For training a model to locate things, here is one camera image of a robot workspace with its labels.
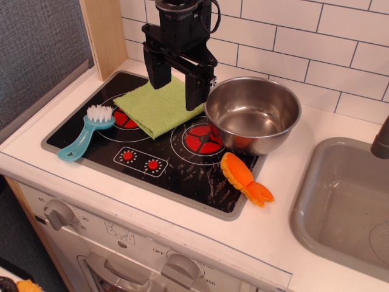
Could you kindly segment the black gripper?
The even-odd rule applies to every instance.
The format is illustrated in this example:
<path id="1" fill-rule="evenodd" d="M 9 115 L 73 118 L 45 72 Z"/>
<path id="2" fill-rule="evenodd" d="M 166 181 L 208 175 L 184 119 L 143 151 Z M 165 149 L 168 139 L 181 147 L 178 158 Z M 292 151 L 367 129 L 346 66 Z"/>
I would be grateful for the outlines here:
<path id="1" fill-rule="evenodd" d="M 186 109 L 193 111 L 207 100 L 218 62 L 207 48 L 212 7 L 217 1 L 156 1 L 159 25 L 145 24 L 143 56 L 154 89 L 171 82 L 171 69 L 185 74 Z"/>

